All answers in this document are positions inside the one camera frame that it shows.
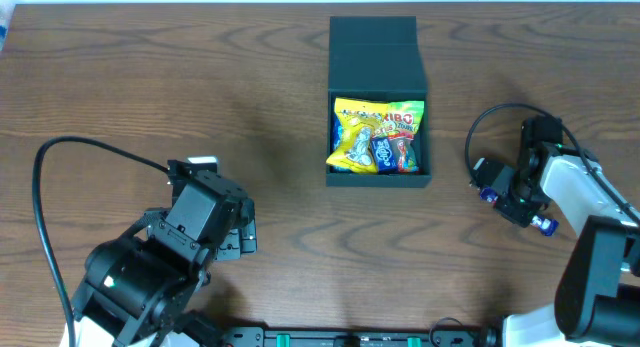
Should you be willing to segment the purple dairy milk chocolate bar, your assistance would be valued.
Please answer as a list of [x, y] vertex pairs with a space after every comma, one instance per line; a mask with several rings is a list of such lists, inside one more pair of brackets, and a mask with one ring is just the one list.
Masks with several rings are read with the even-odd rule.
[[520, 227], [533, 226], [544, 236], [552, 236], [559, 226], [556, 219], [548, 218], [541, 212], [544, 203], [527, 201], [515, 197], [511, 192], [498, 192], [490, 187], [480, 190], [480, 198], [492, 204], [493, 209], [503, 218]]

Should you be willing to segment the blue eclipse mints tin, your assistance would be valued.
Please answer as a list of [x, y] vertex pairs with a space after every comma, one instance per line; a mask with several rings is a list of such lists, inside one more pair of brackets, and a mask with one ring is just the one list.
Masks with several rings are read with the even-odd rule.
[[371, 150], [379, 174], [390, 174], [398, 171], [397, 161], [388, 138], [373, 138], [371, 140]]

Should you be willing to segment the haribo gummy bag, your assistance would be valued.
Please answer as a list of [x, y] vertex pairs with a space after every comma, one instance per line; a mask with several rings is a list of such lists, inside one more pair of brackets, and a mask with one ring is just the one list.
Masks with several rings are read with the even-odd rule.
[[391, 142], [398, 166], [398, 171], [394, 173], [405, 174], [419, 171], [411, 144], [419, 130], [423, 114], [423, 101], [386, 104], [386, 113], [383, 115], [380, 126], [375, 130], [373, 138], [386, 137]]

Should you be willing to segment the yellow snack bag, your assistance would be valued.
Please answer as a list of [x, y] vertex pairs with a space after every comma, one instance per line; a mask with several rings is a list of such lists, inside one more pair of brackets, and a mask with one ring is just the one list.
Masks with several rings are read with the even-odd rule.
[[342, 133], [326, 163], [358, 174], [376, 174], [378, 167], [370, 151], [370, 142], [388, 112], [388, 104], [337, 98], [334, 112]]

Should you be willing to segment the blue oreo pack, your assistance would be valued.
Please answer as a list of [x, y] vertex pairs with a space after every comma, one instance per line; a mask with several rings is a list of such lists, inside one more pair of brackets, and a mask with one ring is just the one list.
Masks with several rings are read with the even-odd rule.
[[[332, 130], [331, 130], [331, 152], [334, 152], [340, 145], [342, 139], [342, 125], [336, 115], [332, 116]], [[349, 169], [332, 166], [331, 171], [333, 173], [348, 173]]]

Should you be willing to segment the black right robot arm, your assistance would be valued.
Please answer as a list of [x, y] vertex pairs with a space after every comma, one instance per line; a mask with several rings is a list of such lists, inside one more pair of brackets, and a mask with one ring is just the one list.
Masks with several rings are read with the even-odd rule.
[[639, 290], [621, 283], [639, 273], [639, 214], [600, 166], [566, 146], [560, 122], [536, 116], [521, 127], [515, 167], [481, 158], [471, 168], [483, 200], [513, 224], [552, 235], [542, 210], [555, 203], [577, 241], [552, 304], [510, 315], [487, 342], [501, 346], [636, 346]]

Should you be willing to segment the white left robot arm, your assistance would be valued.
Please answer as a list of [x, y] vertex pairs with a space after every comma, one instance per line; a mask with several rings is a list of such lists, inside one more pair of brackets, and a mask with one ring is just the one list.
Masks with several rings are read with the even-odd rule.
[[256, 252], [254, 202], [216, 157], [170, 161], [168, 182], [169, 207], [146, 210], [87, 257], [62, 345], [165, 346], [184, 332], [211, 264]]

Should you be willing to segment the black gift box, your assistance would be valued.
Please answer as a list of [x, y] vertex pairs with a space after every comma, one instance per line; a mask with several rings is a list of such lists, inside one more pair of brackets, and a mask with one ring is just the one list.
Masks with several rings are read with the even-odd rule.
[[[332, 151], [338, 97], [376, 102], [425, 102], [428, 82], [414, 16], [332, 16], [329, 20], [327, 151]], [[424, 188], [432, 180], [428, 117], [414, 141], [419, 170], [366, 175], [326, 168], [328, 187]]]

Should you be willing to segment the black mounting rail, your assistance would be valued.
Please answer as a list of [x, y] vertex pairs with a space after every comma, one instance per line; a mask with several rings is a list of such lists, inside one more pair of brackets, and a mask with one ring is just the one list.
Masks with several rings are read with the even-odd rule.
[[273, 329], [262, 326], [222, 328], [203, 314], [190, 312], [175, 325], [176, 346], [211, 347], [500, 347], [495, 327], [481, 329], [443, 318], [427, 331], [347, 331]]

